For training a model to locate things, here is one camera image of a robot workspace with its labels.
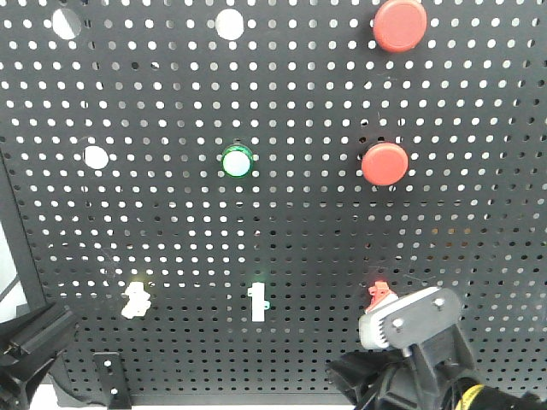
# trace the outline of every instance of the red clip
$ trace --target red clip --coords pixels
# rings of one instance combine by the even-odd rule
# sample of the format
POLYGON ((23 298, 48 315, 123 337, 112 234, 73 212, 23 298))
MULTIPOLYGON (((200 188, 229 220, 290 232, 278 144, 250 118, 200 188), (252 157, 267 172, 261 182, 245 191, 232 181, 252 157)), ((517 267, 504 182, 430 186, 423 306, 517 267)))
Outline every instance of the red clip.
POLYGON ((368 288, 368 293, 370 293, 373 299, 372 301, 370 301, 370 305, 365 309, 365 312, 367 313, 376 308, 389 295, 396 294, 393 290, 390 289, 387 282, 383 280, 374 282, 374 286, 368 288))

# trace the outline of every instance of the robotic arm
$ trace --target robotic arm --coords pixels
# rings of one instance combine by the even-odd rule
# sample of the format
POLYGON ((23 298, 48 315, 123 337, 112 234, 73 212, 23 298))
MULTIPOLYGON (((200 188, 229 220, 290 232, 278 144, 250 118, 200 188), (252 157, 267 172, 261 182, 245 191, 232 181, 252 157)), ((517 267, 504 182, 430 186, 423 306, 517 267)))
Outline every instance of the robotic arm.
POLYGON ((361 316, 359 336, 365 349, 389 350, 346 354, 327 366, 331 383, 356 410, 547 408, 531 396, 518 399, 481 383, 452 290, 431 287, 397 298, 385 287, 373 288, 384 289, 383 300, 373 300, 361 316))

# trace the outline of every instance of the green button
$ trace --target green button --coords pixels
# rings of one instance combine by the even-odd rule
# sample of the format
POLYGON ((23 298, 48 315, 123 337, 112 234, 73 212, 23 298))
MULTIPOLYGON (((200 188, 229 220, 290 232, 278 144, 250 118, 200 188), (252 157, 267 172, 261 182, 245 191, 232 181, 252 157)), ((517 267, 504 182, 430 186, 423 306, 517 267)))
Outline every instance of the green button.
POLYGON ((242 178, 253 168, 253 153, 241 144, 230 145, 222 153, 222 169, 233 178, 242 178))

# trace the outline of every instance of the black clamp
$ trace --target black clamp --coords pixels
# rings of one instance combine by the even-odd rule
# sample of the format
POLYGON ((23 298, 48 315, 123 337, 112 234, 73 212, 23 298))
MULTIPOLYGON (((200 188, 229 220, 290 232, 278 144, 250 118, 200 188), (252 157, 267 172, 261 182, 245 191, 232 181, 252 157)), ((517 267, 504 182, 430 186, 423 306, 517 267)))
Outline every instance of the black clamp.
POLYGON ((74 340, 76 316, 47 305, 0 324, 0 408, 26 410, 53 363, 74 340))

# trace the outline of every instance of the white circle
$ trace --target white circle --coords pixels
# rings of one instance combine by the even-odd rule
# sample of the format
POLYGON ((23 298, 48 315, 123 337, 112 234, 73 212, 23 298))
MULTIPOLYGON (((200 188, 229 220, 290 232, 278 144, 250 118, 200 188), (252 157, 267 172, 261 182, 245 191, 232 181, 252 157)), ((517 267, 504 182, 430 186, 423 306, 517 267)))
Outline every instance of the white circle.
POLYGON ((224 9, 215 20, 216 32, 225 40, 237 40, 243 34, 245 22, 241 13, 234 9, 224 9))
POLYGON ((89 168, 103 169, 109 164, 109 154, 96 145, 84 149, 84 162, 89 168))
POLYGON ((243 177, 250 170, 250 158, 241 151, 228 152, 224 156, 222 167, 233 177, 243 177))
POLYGON ((71 9, 57 9, 51 16, 51 26, 63 40, 73 40, 82 31, 82 22, 71 9))

